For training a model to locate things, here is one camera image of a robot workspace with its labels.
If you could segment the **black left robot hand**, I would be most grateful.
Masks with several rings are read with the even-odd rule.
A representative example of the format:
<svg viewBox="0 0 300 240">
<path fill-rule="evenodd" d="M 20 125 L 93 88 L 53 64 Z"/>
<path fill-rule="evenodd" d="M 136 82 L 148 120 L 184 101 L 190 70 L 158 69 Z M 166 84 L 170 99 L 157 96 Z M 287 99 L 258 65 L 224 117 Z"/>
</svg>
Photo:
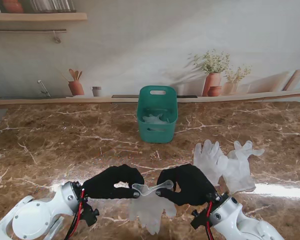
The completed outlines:
<svg viewBox="0 0 300 240">
<path fill-rule="evenodd" d="M 91 199 L 136 199 L 140 193 L 133 184 L 145 183 L 141 173 L 126 164 L 111 166 L 86 180 L 82 187 Z"/>
</svg>

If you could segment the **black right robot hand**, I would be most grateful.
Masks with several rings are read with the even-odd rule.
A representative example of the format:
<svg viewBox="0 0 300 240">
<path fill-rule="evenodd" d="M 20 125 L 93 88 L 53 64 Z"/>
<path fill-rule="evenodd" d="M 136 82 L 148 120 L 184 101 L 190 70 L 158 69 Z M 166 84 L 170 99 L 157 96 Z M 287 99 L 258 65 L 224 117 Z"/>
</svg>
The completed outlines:
<svg viewBox="0 0 300 240">
<path fill-rule="evenodd" d="M 218 197 L 215 187 L 210 183 L 203 172 L 194 165 L 184 164 L 161 171 L 157 184 L 171 180 L 173 189 L 159 188 L 155 194 L 173 202 L 178 206 L 189 204 L 201 206 Z"/>
</svg>

